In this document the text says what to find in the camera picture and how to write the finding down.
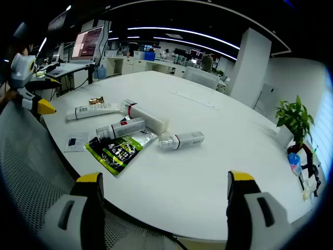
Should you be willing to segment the person's left hand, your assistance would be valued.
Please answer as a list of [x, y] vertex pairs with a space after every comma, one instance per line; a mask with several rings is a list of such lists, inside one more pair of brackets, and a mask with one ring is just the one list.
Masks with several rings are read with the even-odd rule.
[[16, 90], [8, 90], [4, 96], [1, 97], [1, 105], [6, 105], [9, 101], [15, 101], [17, 96]]

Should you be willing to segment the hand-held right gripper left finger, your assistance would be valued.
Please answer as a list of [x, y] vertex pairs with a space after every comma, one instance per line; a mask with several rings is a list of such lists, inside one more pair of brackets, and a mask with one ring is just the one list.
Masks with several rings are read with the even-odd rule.
[[80, 176], [48, 210], [39, 239], [47, 249], [105, 249], [103, 174]]

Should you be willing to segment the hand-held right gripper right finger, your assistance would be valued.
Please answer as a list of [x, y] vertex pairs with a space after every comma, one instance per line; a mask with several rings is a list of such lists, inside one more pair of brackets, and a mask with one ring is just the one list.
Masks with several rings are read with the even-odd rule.
[[279, 249], [291, 237], [285, 208], [254, 177], [228, 172], [226, 249]]

